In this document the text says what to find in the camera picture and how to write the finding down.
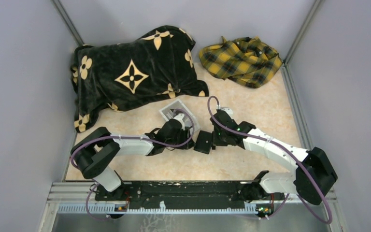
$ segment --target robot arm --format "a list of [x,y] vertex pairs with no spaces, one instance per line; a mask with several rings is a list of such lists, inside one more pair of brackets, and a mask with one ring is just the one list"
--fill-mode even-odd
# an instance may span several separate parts
[[[123,184],[120,176],[109,167],[109,163],[116,155],[152,156],[163,152],[168,147],[161,143],[173,144],[173,146],[184,143],[190,137],[188,121],[189,118],[185,114],[179,113],[166,122],[161,129],[156,128],[141,136],[111,134],[105,127],[100,127],[71,150],[72,159],[85,179],[93,179],[107,191],[113,192]],[[79,147],[93,140],[98,141],[75,153]],[[189,149],[193,146],[194,141],[189,139],[185,145],[176,148]]]
[[216,146],[237,145],[242,149],[260,153],[289,170],[288,173],[262,171],[255,178],[253,183],[257,185],[259,184],[256,188],[261,188],[259,192],[263,192],[263,195],[276,192],[293,193],[301,196],[309,203],[316,205],[321,203],[321,198],[303,170],[298,167],[296,162],[289,155],[276,146],[275,143],[280,144],[290,151],[297,160],[306,167],[322,193],[326,196],[338,177],[322,149],[314,147],[312,150],[306,150],[291,146],[272,138],[260,129],[256,128],[255,125],[248,122],[237,124],[231,118],[232,116],[233,112],[229,108],[218,109],[217,113],[214,114],[214,118],[227,128],[241,133],[262,137],[264,141],[248,136],[237,135],[225,130],[218,126],[218,124],[211,118],[210,120],[214,125],[213,149],[215,149]]

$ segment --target plaid shirt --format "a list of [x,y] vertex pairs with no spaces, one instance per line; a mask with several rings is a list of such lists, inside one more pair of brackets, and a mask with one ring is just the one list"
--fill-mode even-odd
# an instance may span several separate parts
[[258,37],[222,39],[222,44],[205,47],[199,53],[203,67],[216,78],[258,88],[270,81],[282,65],[278,52]]

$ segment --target purple cable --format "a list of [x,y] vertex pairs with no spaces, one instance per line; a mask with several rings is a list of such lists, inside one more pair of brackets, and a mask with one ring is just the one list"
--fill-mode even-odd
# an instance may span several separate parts
[[89,199],[90,199],[90,195],[92,195],[92,193],[95,191],[95,188],[97,188],[100,184],[96,182],[96,184],[94,185],[94,187],[90,188],[90,192],[89,192],[89,195],[87,196],[86,198],[86,212],[87,214],[93,218],[94,220],[98,220],[98,221],[108,221],[110,218],[107,217],[107,218],[97,218],[95,216],[93,216],[90,211],[89,211]]
[[[241,135],[241,136],[248,136],[248,137],[251,137],[251,138],[254,138],[254,139],[259,139],[259,140],[262,140],[262,141],[267,141],[266,138],[262,138],[262,137],[259,137],[259,136],[255,136],[255,135],[251,135],[251,134],[247,134],[247,133],[242,133],[242,132],[238,132],[236,130],[232,130],[224,125],[222,125],[213,115],[213,113],[211,112],[211,109],[210,109],[210,100],[211,99],[215,99],[217,101],[217,105],[220,105],[220,101],[218,100],[218,98],[216,96],[210,96],[208,98],[208,101],[207,101],[207,108],[208,108],[208,113],[210,113],[210,116],[211,118],[213,119],[213,121],[219,125],[221,128],[229,131],[229,132],[232,132],[234,134],[237,134],[237,135]],[[324,196],[324,194],[322,193],[321,189],[318,187],[317,183],[315,182],[315,180],[312,178],[311,174],[308,172],[308,170],[306,170],[305,166],[303,166],[303,164],[294,156],[294,154],[292,154],[288,149],[286,149],[284,146],[282,146],[281,144],[271,140],[270,143],[274,144],[275,146],[277,146],[279,149],[283,150],[284,152],[286,152],[296,163],[297,165],[303,170],[303,172],[305,173],[305,175],[309,178],[310,182],[312,183],[312,185],[314,186],[316,192],[318,193],[319,197],[322,199],[324,205],[325,205],[325,208],[327,210],[327,213],[328,213],[328,220],[327,221],[324,221],[323,219],[321,219],[311,208],[310,206],[300,197],[300,200],[304,203],[305,207],[316,217],[316,219],[318,219],[319,221],[325,223],[325,224],[330,224],[332,223],[332,211],[330,210],[330,207],[328,205],[328,202]]]
[[100,138],[97,138],[97,139],[93,139],[93,140],[90,140],[89,142],[87,143],[84,143],[82,144],[80,147],[78,147],[71,155],[71,164],[73,167],[77,168],[77,165],[76,163],[74,162],[74,156],[76,156],[76,154],[82,150],[83,148],[93,144],[93,143],[96,143],[98,141],[102,141],[102,140],[106,140],[106,139],[135,139],[135,140],[145,140],[145,141],[149,141],[149,142],[152,142],[152,143],[156,143],[156,144],[160,144],[160,145],[164,145],[164,146],[167,146],[167,147],[181,147],[181,146],[184,146],[186,145],[192,138],[193,138],[193,135],[194,135],[194,121],[193,119],[191,118],[191,116],[185,111],[185,110],[182,110],[182,109],[175,109],[174,112],[176,111],[180,111],[181,113],[185,114],[191,121],[191,127],[193,128],[193,133],[190,135],[190,137],[183,143],[181,144],[178,144],[178,145],[173,145],[173,144],[167,144],[167,143],[163,143],[163,142],[160,142],[160,141],[157,141],[157,140],[153,140],[153,139],[148,139],[148,138],[142,138],[140,136],[115,136],[115,135],[111,135],[111,136],[103,136],[103,137],[100,137]]
[[[84,143],[84,144],[82,144],[80,147],[78,147],[73,153],[72,153],[72,155],[71,155],[71,164],[72,164],[72,166],[73,167],[75,167],[75,168],[77,168],[77,169],[79,169],[78,167],[77,167],[77,165],[74,163],[74,156],[76,156],[76,154],[80,151],[80,150],[82,150],[83,148],[85,148],[85,147],[87,147],[87,146],[89,146],[89,145],[91,145],[91,144],[93,144],[93,143],[96,143],[96,142],[98,142],[98,141],[102,141],[102,140],[106,140],[106,139],[136,139],[136,140],[138,140],[138,139],[140,139],[140,140],[145,140],[145,141],[149,141],[149,142],[152,142],[152,143],[156,143],[156,144],[160,144],[160,145],[164,145],[164,146],[167,146],[167,147],[181,147],[181,146],[184,146],[184,145],[186,145],[192,138],[193,138],[193,135],[194,135],[194,132],[195,132],[195,130],[194,130],[194,121],[193,121],[193,119],[191,118],[191,116],[185,111],[185,110],[182,110],[182,109],[175,109],[174,110],[174,112],[176,112],[176,111],[180,111],[180,112],[182,112],[183,114],[185,114],[189,119],[190,119],[190,121],[191,121],[191,127],[193,128],[193,133],[190,135],[190,137],[185,141],[185,142],[183,142],[183,143],[181,143],[181,144],[178,144],[178,145],[172,145],[172,144],[167,144],[167,143],[163,143],[163,142],[159,142],[159,141],[157,141],[157,140],[152,140],[152,139],[147,139],[147,138],[142,138],[142,137],[140,137],[140,136],[103,136],[103,137],[100,137],[100,138],[97,138],[97,139],[93,139],[93,140],[90,140],[89,142],[87,142],[87,143]],[[109,218],[97,218],[97,217],[95,217],[95,216],[93,216],[90,212],[89,212],[89,208],[88,208],[88,206],[89,206],[89,198],[90,198],[90,196],[92,195],[92,193],[94,192],[94,189],[95,188],[97,188],[100,184],[98,183],[98,182],[96,182],[95,180],[93,180],[96,184],[95,184],[95,186],[93,187],[93,188],[91,188],[90,189],[90,192],[89,192],[89,194],[88,194],[88,196],[87,196],[87,198],[86,198],[86,212],[87,212],[87,214],[91,217],[91,218],[93,218],[94,220],[98,220],[98,221],[107,221],[107,220],[109,220]]]

